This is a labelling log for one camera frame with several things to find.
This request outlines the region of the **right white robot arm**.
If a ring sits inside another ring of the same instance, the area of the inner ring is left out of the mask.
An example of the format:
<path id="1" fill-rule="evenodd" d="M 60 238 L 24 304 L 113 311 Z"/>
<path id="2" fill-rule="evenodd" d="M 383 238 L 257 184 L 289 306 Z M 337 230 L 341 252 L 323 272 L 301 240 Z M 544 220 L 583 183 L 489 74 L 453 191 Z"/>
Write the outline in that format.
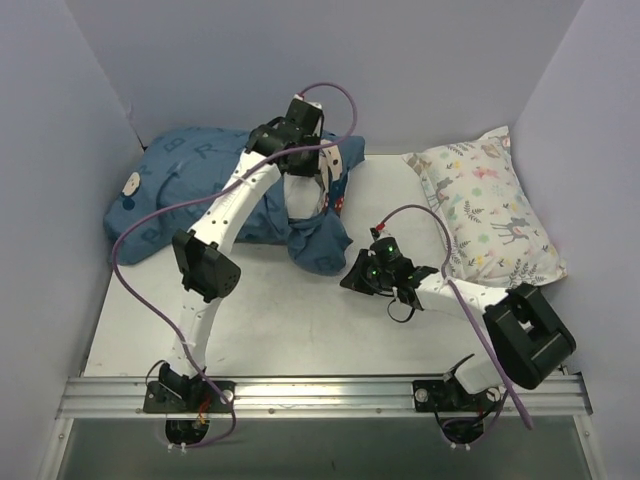
<path id="1" fill-rule="evenodd" d="M 408 306 L 411 313 L 435 311 L 481 319 L 482 339 L 490 350 L 452 367 L 443 385 L 446 402 L 465 409 L 479 393 L 504 384 L 533 390 L 571 356 L 577 347 L 541 290 L 526 283 L 515 288 L 449 282 L 440 270 L 416 266 L 393 237 L 380 238 L 359 251 L 340 286 L 380 295 Z"/>

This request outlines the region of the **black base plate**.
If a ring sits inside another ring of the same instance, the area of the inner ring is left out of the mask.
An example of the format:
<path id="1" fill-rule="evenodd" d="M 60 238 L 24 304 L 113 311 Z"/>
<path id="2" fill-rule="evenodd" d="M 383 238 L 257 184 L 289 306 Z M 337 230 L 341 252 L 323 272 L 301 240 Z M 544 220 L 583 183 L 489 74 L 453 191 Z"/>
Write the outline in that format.
<path id="1" fill-rule="evenodd" d="M 412 390 L 414 409 L 420 413 L 481 414 L 501 399 L 496 388 L 469 394 L 455 380 L 414 380 Z"/>
<path id="2" fill-rule="evenodd" d="M 152 381 L 147 386 L 142 411 L 148 414 L 229 414 L 229 402 L 232 400 L 223 401 L 211 386 L 202 380 L 197 380 L 185 397 L 159 381 Z"/>

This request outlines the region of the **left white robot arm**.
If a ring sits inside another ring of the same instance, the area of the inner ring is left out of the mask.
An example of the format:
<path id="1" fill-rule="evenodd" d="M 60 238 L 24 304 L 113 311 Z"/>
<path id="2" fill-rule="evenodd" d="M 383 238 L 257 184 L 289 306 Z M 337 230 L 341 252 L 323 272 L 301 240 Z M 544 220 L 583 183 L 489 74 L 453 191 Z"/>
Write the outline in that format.
<path id="1" fill-rule="evenodd" d="M 193 410 L 208 396 L 209 388 L 199 373 L 206 369 L 206 348 L 216 312 L 240 280 L 241 269 L 229 258 L 240 229 L 284 173 L 314 177 L 319 172 L 316 150 L 275 160 L 268 156 L 319 145 L 323 123 L 319 103 L 295 96 L 285 116 L 251 131 L 225 184 L 233 190 L 216 198 L 189 230 L 174 234 L 172 247 L 185 289 L 178 323 L 181 336 L 168 363 L 160 368 L 158 381 L 176 409 Z"/>

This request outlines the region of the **aluminium front rail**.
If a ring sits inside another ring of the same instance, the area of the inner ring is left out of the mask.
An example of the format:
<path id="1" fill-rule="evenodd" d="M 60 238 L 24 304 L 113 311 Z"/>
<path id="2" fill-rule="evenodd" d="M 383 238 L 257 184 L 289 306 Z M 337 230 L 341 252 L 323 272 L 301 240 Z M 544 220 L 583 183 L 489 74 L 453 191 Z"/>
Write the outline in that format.
<path id="1" fill-rule="evenodd" d="M 231 398 L 240 419 L 411 417 L 412 382 L 433 376 L 236 377 Z M 67 382 L 60 419 L 206 419 L 228 414 L 148 414 L 148 383 L 141 377 L 82 377 Z M 581 376 L 554 373 L 533 391 L 516 391 L 532 416 L 589 415 L 593 409 Z M 439 413 L 441 416 L 475 415 Z"/>

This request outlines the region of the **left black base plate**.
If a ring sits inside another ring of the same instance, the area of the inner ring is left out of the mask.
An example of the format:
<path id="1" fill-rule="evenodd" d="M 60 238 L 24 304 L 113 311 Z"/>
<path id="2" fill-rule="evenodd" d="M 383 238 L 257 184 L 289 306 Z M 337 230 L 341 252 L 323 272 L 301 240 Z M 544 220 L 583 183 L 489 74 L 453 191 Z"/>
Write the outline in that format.
<path id="1" fill-rule="evenodd" d="M 148 414 L 229 414 L 229 402 L 232 400 L 223 401 L 211 386 L 202 380 L 197 380 L 185 397 L 159 381 L 152 381 L 147 386 L 142 411 Z"/>

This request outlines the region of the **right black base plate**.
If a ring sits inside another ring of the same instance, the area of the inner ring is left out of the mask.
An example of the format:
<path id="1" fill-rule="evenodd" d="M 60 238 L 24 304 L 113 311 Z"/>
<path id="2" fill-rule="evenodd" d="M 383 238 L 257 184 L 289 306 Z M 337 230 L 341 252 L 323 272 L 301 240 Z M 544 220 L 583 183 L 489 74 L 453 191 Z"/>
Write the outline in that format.
<path id="1" fill-rule="evenodd" d="M 412 390 L 414 409 L 420 413 L 481 414 L 501 399 L 496 388 L 469 394 L 455 380 L 414 380 Z"/>

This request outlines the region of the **blue letter print pillowcase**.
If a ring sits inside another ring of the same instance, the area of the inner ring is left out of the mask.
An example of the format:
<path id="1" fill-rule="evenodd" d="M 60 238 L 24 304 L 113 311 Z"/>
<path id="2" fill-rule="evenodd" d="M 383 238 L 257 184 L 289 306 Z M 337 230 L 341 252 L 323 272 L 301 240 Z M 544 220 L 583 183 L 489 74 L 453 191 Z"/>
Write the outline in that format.
<path id="1" fill-rule="evenodd" d="M 232 240 L 282 244 L 310 273 L 332 276 L 346 265 L 352 240 L 340 218 L 350 171 L 365 159 L 365 140 L 342 143 L 322 136 L 319 171 L 312 177 L 280 174 L 267 164 L 247 170 L 248 132 L 191 127 L 156 138 L 106 213 L 108 240 L 121 244 L 117 262 L 136 264 L 193 231 L 230 251 Z"/>

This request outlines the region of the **white floral deer pillow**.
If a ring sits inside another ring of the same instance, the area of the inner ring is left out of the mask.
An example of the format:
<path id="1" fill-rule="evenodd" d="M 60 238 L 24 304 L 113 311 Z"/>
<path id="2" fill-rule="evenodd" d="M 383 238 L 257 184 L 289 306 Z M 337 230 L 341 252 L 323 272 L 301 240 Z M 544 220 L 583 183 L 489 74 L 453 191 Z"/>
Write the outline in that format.
<path id="1" fill-rule="evenodd" d="M 567 276 L 565 261 L 516 175 L 508 127 L 406 153 L 403 160 L 451 236 L 453 277 L 510 288 L 548 285 Z"/>

